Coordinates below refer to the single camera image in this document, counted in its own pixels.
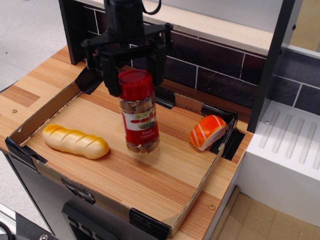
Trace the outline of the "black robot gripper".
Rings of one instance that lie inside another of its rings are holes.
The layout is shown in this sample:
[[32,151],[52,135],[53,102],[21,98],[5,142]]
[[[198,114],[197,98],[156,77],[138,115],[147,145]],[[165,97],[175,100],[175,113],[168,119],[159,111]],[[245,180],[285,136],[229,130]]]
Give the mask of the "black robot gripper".
[[[87,68],[100,71],[109,94],[120,96],[120,84],[116,61],[146,57],[147,71],[152,82],[159,86],[164,80],[167,52],[173,48],[170,23],[145,25],[143,14],[155,15],[162,6],[158,1],[153,11],[147,11],[141,0],[105,0],[107,30],[91,39],[85,39],[81,46],[85,50]],[[108,45],[119,44],[112,53],[102,53],[99,59],[93,52]]]

